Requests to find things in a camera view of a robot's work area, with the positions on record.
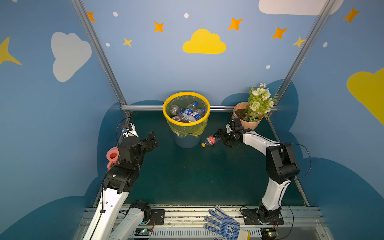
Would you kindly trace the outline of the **clear bottle white cap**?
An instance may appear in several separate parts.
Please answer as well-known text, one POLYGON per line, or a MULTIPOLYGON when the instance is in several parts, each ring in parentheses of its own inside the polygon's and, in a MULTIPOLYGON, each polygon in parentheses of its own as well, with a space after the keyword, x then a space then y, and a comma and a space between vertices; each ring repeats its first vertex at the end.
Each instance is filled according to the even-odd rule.
POLYGON ((171 105, 170 115, 172 118, 173 117, 180 117, 183 112, 184 112, 184 110, 181 107, 179 107, 178 105, 171 105))

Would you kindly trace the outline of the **red label yellow cap bottle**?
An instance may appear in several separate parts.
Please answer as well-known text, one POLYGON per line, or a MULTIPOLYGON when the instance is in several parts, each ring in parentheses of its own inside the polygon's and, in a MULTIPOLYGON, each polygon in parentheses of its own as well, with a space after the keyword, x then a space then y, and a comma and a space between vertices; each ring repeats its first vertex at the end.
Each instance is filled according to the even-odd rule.
POLYGON ((203 148, 205 148, 206 146, 213 146, 214 144, 216 144, 217 142, 217 138, 214 137, 214 136, 209 136, 205 139, 205 141, 203 143, 201 143, 201 146, 203 148))

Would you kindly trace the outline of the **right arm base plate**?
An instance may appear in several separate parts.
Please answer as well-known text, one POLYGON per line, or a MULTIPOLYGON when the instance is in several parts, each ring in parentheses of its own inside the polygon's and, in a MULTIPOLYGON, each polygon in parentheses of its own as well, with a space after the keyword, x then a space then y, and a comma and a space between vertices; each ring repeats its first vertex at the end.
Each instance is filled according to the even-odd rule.
POLYGON ((284 220, 281 209, 268 211, 263 209, 241 209, 245 225, 283 225, 284 220))

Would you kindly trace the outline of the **blue cap pepsi bottle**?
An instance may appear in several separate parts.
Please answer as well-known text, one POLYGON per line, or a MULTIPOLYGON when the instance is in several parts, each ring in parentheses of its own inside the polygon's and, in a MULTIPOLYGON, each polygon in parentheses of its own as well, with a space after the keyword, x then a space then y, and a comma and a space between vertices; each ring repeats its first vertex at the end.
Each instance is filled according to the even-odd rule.
POLYGON ((187 105, 186 109, 182 112, 182 116, 188 116, 191 113, 193 113, 198 106, 197 102, 192 102, 191 104, 187 105))

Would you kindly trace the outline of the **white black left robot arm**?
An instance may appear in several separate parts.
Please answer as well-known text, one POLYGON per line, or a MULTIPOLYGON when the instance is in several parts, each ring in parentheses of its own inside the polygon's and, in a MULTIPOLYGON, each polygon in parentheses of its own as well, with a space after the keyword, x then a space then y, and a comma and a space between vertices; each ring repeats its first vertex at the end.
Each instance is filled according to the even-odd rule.
POLYGON ((158 145, 154 132, 144 140, 129 132, 123 134, 114 148, 116 157, 105 175, 98 207, 84 235, 85 240, 127 240, 139 225, 150 220, 149 203, 137 200, 122 222, 115 226, 121 207, 139 177, 145 154, 158 145))

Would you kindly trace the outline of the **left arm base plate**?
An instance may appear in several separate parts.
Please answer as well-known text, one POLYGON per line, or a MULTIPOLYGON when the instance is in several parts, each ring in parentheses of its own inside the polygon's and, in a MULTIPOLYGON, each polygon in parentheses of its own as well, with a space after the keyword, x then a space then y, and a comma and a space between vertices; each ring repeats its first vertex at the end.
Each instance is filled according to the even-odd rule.
POLYGON ((165 210, 151 210, 144 212, 144 220, 142 226, 163 226, 165 222, 165 210))

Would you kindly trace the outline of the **blue label small bottle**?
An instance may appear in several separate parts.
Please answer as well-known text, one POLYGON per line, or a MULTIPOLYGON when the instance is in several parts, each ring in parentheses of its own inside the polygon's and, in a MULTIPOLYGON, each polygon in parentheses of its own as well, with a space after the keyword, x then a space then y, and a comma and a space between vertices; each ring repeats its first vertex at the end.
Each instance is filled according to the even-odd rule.
POLYGON ((206 109, 205 108, 197 109, 197 110, 195 110, 194 112, 191 112, 188 115, 188 121, 189 122, 199 121, 202 117, 204 117, 205 114, 206 114, 206 109))

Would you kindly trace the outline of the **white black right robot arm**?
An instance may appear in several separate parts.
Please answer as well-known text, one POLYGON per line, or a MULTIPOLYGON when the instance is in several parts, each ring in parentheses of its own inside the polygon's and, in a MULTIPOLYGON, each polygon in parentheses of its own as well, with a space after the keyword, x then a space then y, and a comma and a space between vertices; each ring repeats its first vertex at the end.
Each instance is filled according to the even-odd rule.
POLYGON ((240 119, 232 119, 225 129, 218 129, 213 138, 222 140, 231 147, 234 142, 248 145, 266 156, 266 171, 269 182, 259 203, 257 218, 261 224, 269 224, 281 214, 284 194, 300 173, 292 144, 272 141, 251 129, 245 129, 240 119))

